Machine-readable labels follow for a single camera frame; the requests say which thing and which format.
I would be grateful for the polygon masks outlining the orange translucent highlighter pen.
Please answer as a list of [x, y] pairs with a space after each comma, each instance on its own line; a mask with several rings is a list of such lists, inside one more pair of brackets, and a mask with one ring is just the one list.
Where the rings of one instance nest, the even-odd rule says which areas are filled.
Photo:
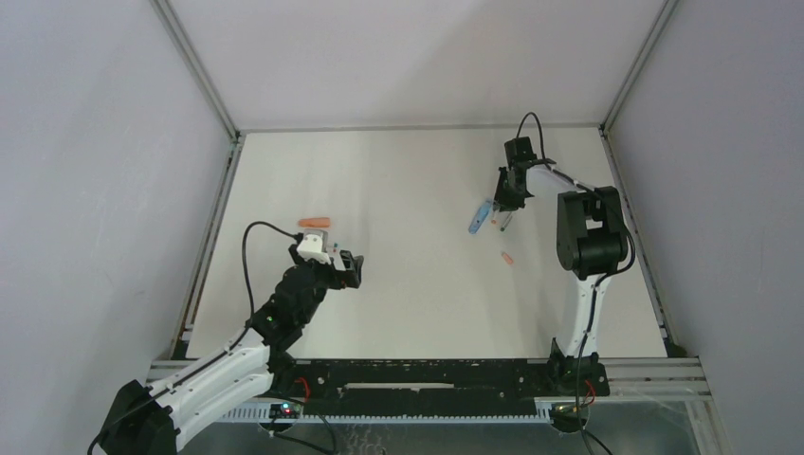
[[303, 218], [298, 221], [300, 228], [329, 228], [331, 224], [329, 217]]

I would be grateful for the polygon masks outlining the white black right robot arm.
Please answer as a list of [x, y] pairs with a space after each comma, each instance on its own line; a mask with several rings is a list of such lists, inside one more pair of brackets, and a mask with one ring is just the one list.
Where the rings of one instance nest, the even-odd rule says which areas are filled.
[[597, 348], [602, 302], [611, 279], [634, 260], [619, 191], [585, 184], [555, 161], [539, 158], [527, 136], [510, 139], [503, 147], [506, 164], [499, 169], [495, 209], [513, 212], [531, 197], [553, 194], [557, 258], [574, 276], [561, 326], [551, 341], [549, 384], [558, 394], [591, 398], [605, 380]]

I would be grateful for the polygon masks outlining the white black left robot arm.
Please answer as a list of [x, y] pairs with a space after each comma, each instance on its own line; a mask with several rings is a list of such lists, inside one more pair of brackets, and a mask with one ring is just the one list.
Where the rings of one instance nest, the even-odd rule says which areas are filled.
[[177, 454], [206, 427], [252, 397], [275, 390], [291, 369], [288, 349], [301, 338], [330, 290], [357, 289], [364, 259], [348, 250], [323, 261], [291, 246], [294, 264], [272, 295], [224, 346], [168, 377], [144, 385], [132, 380], [117, 392], [87, 451], [107, 454]]

